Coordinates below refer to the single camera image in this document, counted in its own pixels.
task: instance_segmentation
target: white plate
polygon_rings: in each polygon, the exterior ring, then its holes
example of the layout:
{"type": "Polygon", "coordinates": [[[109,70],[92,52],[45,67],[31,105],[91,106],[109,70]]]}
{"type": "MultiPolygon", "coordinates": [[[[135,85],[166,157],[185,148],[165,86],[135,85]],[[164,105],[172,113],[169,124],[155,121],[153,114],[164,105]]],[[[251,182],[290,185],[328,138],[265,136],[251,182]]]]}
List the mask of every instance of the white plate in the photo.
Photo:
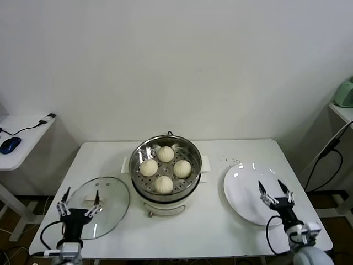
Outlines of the white plate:
{"type": "MultiPolygon", "coordinates": [[[[273,197],[284,197],[274,170],[258,163],[238,164],[229,169],[224,178],[224,192],[232,208],[243,218],[257,225],[266,226],[276,211],[268,208],[260,199],[259,183],[273,197]]],[[[275,218],[271,225],[279,225],[275,218]]]]}

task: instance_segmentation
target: cable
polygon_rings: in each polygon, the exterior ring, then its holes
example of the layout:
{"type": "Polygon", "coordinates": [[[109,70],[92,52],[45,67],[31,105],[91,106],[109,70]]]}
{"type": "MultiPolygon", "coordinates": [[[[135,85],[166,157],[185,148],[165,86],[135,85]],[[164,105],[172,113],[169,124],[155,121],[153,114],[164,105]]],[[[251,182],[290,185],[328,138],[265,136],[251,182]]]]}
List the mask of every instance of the cable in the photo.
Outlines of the cable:
{"type": "MultiPolygon", "coordinates": [[[[7,252],[9,252],[10,250],[13,250],[13,249],[15,249],[15,248],[19,248],[19,250],[20,250],[20,249],[25,249],[25,250],[26,250],[26,254],[27,254],[27,258],[28,258],[28,256],[29,256],[29,251],[28,251],[28,249],[27,249],[26,247],[24,247],[24,246],[9,247],[8,249],[5,250],[5,253],[7,253],[7,252]]],[[[11,260],[15,255],[17,255],[18,251],[16,251],[15,254],[10,257],[10,260],[11,260]]]]}
{"type": "Polygon", "coordinates": [[[319,162],[320,160],[321,160],[321,158],[320,158],[320,157],[316,160],[316,162],[315,162],[315,164],[314,164],[314,166],[313,166],[313,169],[312,169],[312,170],[311,170],[311,172],[310,172],[309,178],[308,178],[308,180],[307,180],[307,184],[305,184],[304,190],[306,190],[306,189],[307,189],[307,187],[308,187],[308,185],[309,185],[309,181],[310,181],[311,177],[312,177],[312,176],[313,176],[313,174],[314,174],[314,171],[315,171],[316,165],[318,164],[318,162],[319,162]]]}
{"type": "MultiPolygon", "coordinates": [[[[45,208],[46,208],[46,205],[47,205],[49,199],[50,199],[50,196],[48,196],[48,197],[46,198],[42,215],[45,215],[45,208]]],[[[24,233],[27,233],[29,230],[32,230],[33,228],[35,228],[35,227],[37,227],[37,226],[39,226],[39,225],[33,225],[31,228],[28,228],[27,230],[21,232],[20,235],[22,235],[22,234],[24,234],[24,233]]],[[[2,229],[2,228],[0,228],[0,231],[3,231],[3,232],[8,233],[8,234],[12,234],[12,233],[13,233],[13,232],[10,232],[10,231],[5,230],[5,229],[2,229]]]]}
{"type": "Polygon", "coordinates": [[[4,252],[4,256],[5,256],[6,260],[7,260],[6,263],[9,263],[9,265],[11,265],[10,259],[9,259],[9,257],[7,256],[7,254],[5,252],[4,252]]]}
{"type": "Polygon", "coordinates": [[[28,249],[25,247],[19,247],[19,250],[17,250],[15,253],[13,253],[13,255],[11,257],[9,257],[9,261],[11,261],[11,259],[16,256],[22,249],[26,250],[26,253],[28,253],[28,249]]]}
{"type": "Polygon", "coordinates": [[[21,130],[18,130],[17,132],[15,132],[14,134],[11,134],[11,133],[9,133],[8,131],[5,131],[5,130],[1,130],[1,131],[3,131],[4,133],[6,133],[6,134],[8,134],[8,135],[11,135],[11,136],[15,136],[16,134],[18,134],[18,133],[20,133],[20,132],[22,132],[22,131],[24,131],[24,130],[29,130],[29,129],[33,129],[33,128],[37,128],[39,125],[41,125],[42,123],[38,123],[37,125],[35,125],[35,126],[32,126],[32,127],[27,127],[27,128],[23,128],[23,129],[21,129],[21,130]]]}
{"type": "Polygon", "coordinates": [[[270,249],[272,250],[272,252],[276,255],[276,256],[282,256],[282,255],[285,255],[287,254],[287,251],[286,252],[282,252],[282,253],[277,253],[276,251],[274,251],[274,249],[272,248],[271,246],[271,243],[270,243],[270,240],[269,240],[269,225],[270,225],[270,222],[272,219],[274,218],[281,218],[279,215],[274,215],[270,218],[270,220],[267,222],[266,224],[266,240],[267,240],[267,244],[269,244],[269,247],[270,249]]]}
{"type": "Polygon", "coordinates": [[[44,256],[44,252],[40,251],[40,252],[35,252],[32,255],[29,255],[25,261],[25,265],[27,265],[29,263],[29,261],[31,260],[31,258],[33,257],[43,257],[44,256]]]}
{"type": "Polygon", "coordinates": [[[6,259],[6,262],[5,262],[4,264],[9,263],[9,265],[10,265],[10,264],[11,264],[11,263],[10,263],[10,259],[9,259],[9,257],[7,256],[7,254],[5,253],[5,251],[0,250],[0,253],[3,254],[4,257],[5,257],[5,259],[6,259]]]}
{"type": "Polygon", "coordinates": [[[50,198],[50,196],[48,196],[48,198],[46,198],[44,208],[43,208],[43,215],[45,215],[45,208],[46,208],[46,205],[48,204],[49,198],[50,198]]]}
{"type": "Polygon", "coordinates": [[[322,188],[323,186],[327,185],[330,181],[332,181],[332,180],[334,179],[334,177],[336,177],[336,175],[338,174],[338,172],[341,170],[341,167],[342,167],[342,164],[343,164],[343,156],[342,156],[342,154],[341,154],[338,150],[336,150],[336,149],[334,149],[334,150],[332,150],[332,151],[335,152],[335,153],[338,153],[338,155],[339,155],[340,158],[341,158],[340,165],[339,165],[338,169],[336,170],[336,172],[333,174],[333,176],[332,176],[328,181],[326,181],[324,184],[322,184],[321,186],[318,186],[316,189],[313,189],[313,190],[310,191],[310,192],[315,192],[316,190],[318,190],[318,189],[322,188]]]}
{"type": "Polygon", "coordinates": [[[62,223],[62,221],[55,221],[55,222],[51,222],[50,224],[48,224],[47,226],[45,226],[43,228],[43,230],[40,232],[40,242],[42,242],[42,244],[48,249],[50,250],[51,248],[47,245],[47,243],[44,242],[43,240],[43,234],[44,234],[44,231],[47,230],[50,226],[52,225],[56,225],[56,224],[60,224],[62,223]]]}
{"type": "Polygon", "coordinates": [[[347,130],[347,128],[348,128],[352,123],[353,123],[353,120],[350,121],[349,123],[346,123],[345,125],[343,125],[343,126],[341,127],[341,129],[339,129],[338,132],[336,132],[336,134],[327,142],[327,144],[325,145],[325,147],[322,148],[322,150],[311,160],[311,162],[299,173],[298,177],[300,177],[300,176],[304,173],[304,171],[307,170],[307,168],[308,168],[309,166],[311,166],[311,164],[316,160],[316,158],[318,158],[318,157],[320,156],[320,154],[326,149],[326,147],[332,142],[332,140],[335,139],[336,136],[337,136],[342,130],[344,130],[344,131],[340,134],[340,136],[338,136],[338,139],[340,139],[340,138],[342,137],[342,135],[344,134],[344,132],[347,130]]]}
{"type": "Polygon", "coordinates": [[[195,264],[196,262],[198,262],[198,261],[202,261],[202,260],[206,261],[206,262],[208,263],[208,265],[212,265],[212,263],[211,263],[211,262],[209,262],[209,261],[208,261],[208,260],[206,260],[206,259],[197,259],[197,260],[195,260],[195,261],[191,262],[191,263],[190,263],[190,265],[193,265],[193,264],[195,264]]]}
{"type": "Polygon", "coordinates": [[[350,121],[349,123],[347,123],[347,126],[344,128],[343,132],[340,134],[340,136],[338,136],[338,139],[340,139],[344,133],[346,132],[346,130],[348,129],[349,125],[351,125],[353,123],[353,121],[350,121]]]}

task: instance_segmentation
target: black cable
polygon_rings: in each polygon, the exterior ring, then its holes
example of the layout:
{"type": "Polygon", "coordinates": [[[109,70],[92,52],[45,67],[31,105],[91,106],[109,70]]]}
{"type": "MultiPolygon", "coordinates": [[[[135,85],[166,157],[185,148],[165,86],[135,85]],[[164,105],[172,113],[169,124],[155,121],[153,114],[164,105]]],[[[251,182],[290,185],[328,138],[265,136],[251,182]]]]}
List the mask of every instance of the black cable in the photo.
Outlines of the black cable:
{"type": "Polygon", "coordinates": [[[25,261],[25,265],[27,265],[29,263],[29,261],[31,260],[31,258],[33,257],[43,257],[44,256],[44,252],[41,251],[41,252],[36,252],[36,253],[33,253],[32,255],[29,255],[25,261]]]}
{"type": "Polygon", "coordinates": [[[276,251],[274,251],[274,249],[272,248],[271,246],[271,243],[270,243],[270,240],[269,240],[269,225],[270,225],[270,222],[273,218],[281,218],[279,215],[274,215],[270,218],[270,220],[267,222],[266,224],[266,240],[267,240],[267,244],[269,244],[269,247],[270,249],[272,250],[272,252],[276,255],[276,256],[282,256],[282,255],[285,255],[287,254],[287,251],[286,252],[282,252],[282,253],[277,253],[276,251]]]}
{"type": "Polygon", "coordinates": [[[305,187],[304,187],[304,190],[307,189],[307,187],[308,187],[308,185],[309,185],[309,181],[310,181],[310,179],[312,178],[312,176],[313,176],[313,174],[314,174],[316,165],[318,164],[318,162],[319,162],[320,160],[321,160],[321,157],[319,157],[319,158],[316,160],[316,162],[315,162],[315,164],[314,164],[314,166],[313,166],[313,169],[312,169],[311,172],[310,172],[310,175],[309,175],[309,178],[308,178],[308,180],[307,180],[307,184],[306,184],[305,187]]]}
{"type": "Polygon", "coordinates": [[[47,245],[47,243],[45,243],[44,240],[43,240],[44,231],[45,231],[47,228],[49,228],[50,226],[56,225],[56,224],[60,224],[60,223],[62,223],[62,221],[51,222],[50,224],[48,224],[47,226],[45,226],[45,227],[43,228],[43,230],[40,232],[40,242],[42,242],[42,244],[43,244],[48,250],[50,250],[51,248],[50,248],[50,247],[47,245]]]}
{"type": "Polygon", "coordinates": [[[338,172],[341,170],[341,167],[342,167],[342,164],[343,164],[343,155],[336,149],[332,150],[333,152],[335,153],[338,153],[338,155],[340,156],[341,158],[341,161],[340,161],[340,165],[338,167],[338,169],[336,170],[336,172],[333,174],[333,176],[328,180],[326,181],[324,184],[322,184],[321,186],[317,187],[316,189],[313,189],[312,191],[310,192],[314,192],[320,188],[322,188],[323,186],[327,185],[330,181],[332,181],[334,179],[334,177],[336,177],[336,175],[338,174],[338,172]]]}
{"type": "Polygon", "coordinates": [[[16,135],[16,134],[18,134],[18,133],[20,133],[21,131],[24,131],[24,130],[29,130],[29,129],[33,129],[33,128],[37,128],[39,125],[41,125],[42,123],[38,123],[37,125],[35,125],[35,126],[32,126],[32,127],[27,127],[27,128],[23,128],[23,129],[21,129],[21,130],[19,130],[19,131],[17,131],[17,132],[15,132],[14,134],[11,134],[10,132],[8,132],[8,131],[5,131],[5,130],[1,130],[1,131],[3,131],[4,133],[6,133],[6,134],[8,134],[8,135],[11,135],[11,136],[14,136],[14,135],[16,135]]]}

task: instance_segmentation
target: power cord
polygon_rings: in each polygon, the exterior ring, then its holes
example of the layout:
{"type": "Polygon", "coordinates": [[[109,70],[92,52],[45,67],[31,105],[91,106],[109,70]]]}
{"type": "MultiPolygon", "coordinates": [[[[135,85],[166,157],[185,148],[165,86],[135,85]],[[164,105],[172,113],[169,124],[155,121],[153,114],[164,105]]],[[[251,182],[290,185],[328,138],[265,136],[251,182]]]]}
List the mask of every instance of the power cord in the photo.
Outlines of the power cord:
{"type": "Polygon", "coordinates": [[[10,259],[9,259],[9,257],[7,256],[7,254],[5,253],[5,251],[0,250],[0,253],[1,253],[2,255],[4,255],[4,257],[5,257],[5,259],[6,259],[6,262],[9,263],[9,265],[11,265],[10,259]]]}
{"type": "Polygon", "coordinates": [[[266,224],[266,240],[267,240],[267,244],[269,245],[269,247],[270,247],[270,249],[272,250],[273,254],[275,254],[276,256],[284,256],[284,255],[287,254],[287,251],[282,252],[282,253],[277,253],[276,251],[274,251],[274,249],[272,248],[271,243],[270,243],[270,239],[269,239],[269,226],[270,226],[270,222],[271,222],[272,219],[274,219],[274,218],[280,218],[280,219],[281,219],[281,217],[280,217],[279,215],[274,215],[274,216],[272,216],[272,217],[269,219],[269,221],[267,222],[267,224],[266,224]]]}
{"type": "MultiPolygon", "coordinates": [[[[316,169],[316,166],[318,164],[318,162],[323,159],[325,156],[327,156],[331,151],[336,152],[339,154],[340,158],[341,158],[341,162],[339,165],[339,168],[337,169],[337,171],[334,173],[334,175],[328,180],[326,181],[324,184],[322,184],[320,187],[313,189],[311,192],[314,192],[320,188],[322,188],[323,186],[327,185],[330,181],[332,181],[334,179],[334,177],[338,174],[338,172],[340,171],[342,164],[343,164],[343,155],[336,149],[336,146],[340,143],[340,138],[344,135],[344,133],[346,132],[346,130],[348,129],[348,127],[353,123],[353,121],[345,124],[331,139],[330,141],[326,144],[326,146],[322,149],[322,151],[313,159],[313,161],[315,161],[315,164],[311,170],[311,173],[309,175],[309,178],[307,180],[306,185],[304,186],[304,190],[306,190],[308,188],[309,182],[313,176],[313,173],[316,169]]],[[[309,165],[307,167],[305,167],[305,169],[301,172],[301,174],[313,163],[310,162],[309,165]]]]}
{"type": "Polygon", "coordinates": [[[42,244],[43,244],[48,250],[51,250],[51,248],[48,246],[47,243],[44,242],[43,234],[44,234],[45,230],[47,230],[50,226],[56,225],[56,224],[60,224],[60,223],[62,223],[62,221],[51,222],[50,224],[48,224],[47,226],[45,226],[45,227],[43,228],[43,230],[40,232],[40,242],[42,242],[42,244]]]}
{"type": "Polygon", "coordinates": [[[316,190],[318,190],[318,189],[322,188],[323,186],[327,185],[329,182],[331,182],[331,181],[336,177],[336,175],[338,174],[338,172],[341,170],[342,164],[343,164],[343,155],[342,155],[338,150],[336,150],[336,149],[334,149],[334,150],[332,150],[332,151],[335,152],[335,153],[338,153],[338,155],[339,155],[340,158],[341,158],[340,165],[339,165],[338,169],[336,170],[336,172],[332,175],[332,177],[331,177],[328,181],[326,181],[324,184],[318,186],[317,188],[311,190],[310,192],[315,192],[316,190]]]}
{"type": "Polygon", "coordinates": [[[341,127],[341,129],[339,129],[338,130],[338,132],[336,132],[336,134],[334,135],[334,136],[332,136],[332,138],[327,142],[327,144],[325,145],[325,147],[311,160],[311,162],[302,170],[302,172],[301,173],[299,173],[299,177],[301,176],[301,175],[303,175],[303,173],[305,172],[305,170],[307,170],[311,165],[312,165],[312,163],[314,163],[314,161],[322,154],[322,153],[324,153],[324,151],[326,152],[327,150],[328,150],[328,146],[331,144],[331,142],[332,141],[334,141],[335,139],[340,139],[342,136],[343,136],[343,134],[345,133],[345,131],[348,129],[348,127],[351,125],[353,123],[353,120],[352,121],[350,121],[349,123],[346,123],[345,125],[343,125],[342,127],[341,127]]]}
{"type": "Polygon", "coordinates": [[[11,261],[11,259],[12,259],[13,257],[15,257],[16,255],[18,255],[21,250],[26,250],[26,255],[27,255],[27,257],[29,256],[28,249],[25,248],[25,247],[22,247],[22,246],[11,247],[11,248],[7,249],[7,250],[5,251],[5,253],[6,253],[7,251],[11,250],[11,249],[14,249],[14,248],[19,248],[19,249],[18,249],[17,251],[15,251],[15,253],[13,253],[12,256],[9,257],[9,261],[11,261]]]}
{"type": "Polygon", "coordinates": [[[191,262],[190,265],[193,265],[193,264],[195,264],[195,263],[198,262],[198,261],[206,261],[206,262],[208,263],[208,265],[212,265],[211,262],[209,262],[209,261],[206,260],[206,259],[197,259],[197,260],[191,262]]]}
{"type": "Polygon", "coordinates": [[[32,127],[27,127],[27,128],[23,128],[23,129],[20,129],[18,130],[17,132],[15,132],[14,134],[8,132],[8,131],[5,131],[4,129],[2,129],[2,127],[0,127],[0,133],[3,131],[4,133],[8,134],[8,135],[11,135],[11,136],[15,136],[16,134],[24,131],[24,130],[29,130],[29,129],[34,129],[34,128],[37,128],[38,126],[42,125],[42,124],[47,124],[48,121],[50,121],[51,119],[55,118],[56,115],[54,113],[50,113],[48,114],[47,116],[45,116],[43,119],[41,119],[40,121],[38,121],[38,124],[35,125],[35,126],[32,126],[32,127]]]}

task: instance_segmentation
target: table leg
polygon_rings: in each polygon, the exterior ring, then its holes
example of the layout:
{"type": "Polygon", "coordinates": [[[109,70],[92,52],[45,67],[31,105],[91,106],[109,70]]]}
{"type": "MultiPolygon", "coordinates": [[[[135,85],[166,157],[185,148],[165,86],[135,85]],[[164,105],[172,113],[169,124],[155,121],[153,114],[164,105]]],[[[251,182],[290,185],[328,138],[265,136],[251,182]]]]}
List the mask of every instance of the table leg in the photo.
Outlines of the table leg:
{"type": "Polygon", "coordinates": [[[4,214],[6,213],[7,209],[9,209],[6,205],[4,205],[3,208],[1,208],[0,210],[0,219],[4,216],[4,214]]]}
{"type": "Polygon", "coordinates": [[[332,218],[332,217],[345,217],[347,222],[353,227],[353,214],[350,210],[348,210],[346,207],[348,205],[351,205],[351,200],[349,200],[346,204],[342,206],[344,202],[347,200],[343,201],[342,197],[339,194],[334,194],[332,195],[334,200],[337,202],[339,205],[336,208],[329,208],[329,209],[315,209],[317,214],[319,215],[320,218],[332,218]]]}
{"type": "Polygon", "coordinates": [[[266,257],[261,256],[260,260],[261,260],[261,265],[267,265],[266,257]]]}
{"type": "Polygon", "coordinates": [[[353,208],[353,196],[346,199],[342,202],[337,208],[337,213],[345,214],[347,211],[350,211],[353,208]]]}
{"type": "MultiPolygon", "coordinates": [[[[33,211],[34,208],[37,206],[37,204],[38,202],[30,202],[27,208],[33,211]]],[[[20,239],[21,235],[23,234],[24,229],[26,228],[27,225],[40,225],[43,221],[43,218],[44,218],[44,215],[36,215],[33,221],[27,221],[24,218],[21,218],[17,223],[15,229],[12,231],[9,241],[17,242],[20,239]]]]}
{"type": "Polygon", "coordinates": [[[0,184],[0,200],[27,221],[34,221],[35,214],[0,184]]]}

